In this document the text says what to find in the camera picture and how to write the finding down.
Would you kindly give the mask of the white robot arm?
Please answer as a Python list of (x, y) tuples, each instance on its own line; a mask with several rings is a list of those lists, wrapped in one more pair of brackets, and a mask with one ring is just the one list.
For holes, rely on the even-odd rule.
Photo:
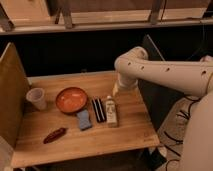
[(143, 79), (200, 97), (188, 122), (179, 171), (213, 171), (213, 57), (200, 61), (150, 61), (136, 46), (114, 63), (118, 72), (114, 93), (137, 86)]

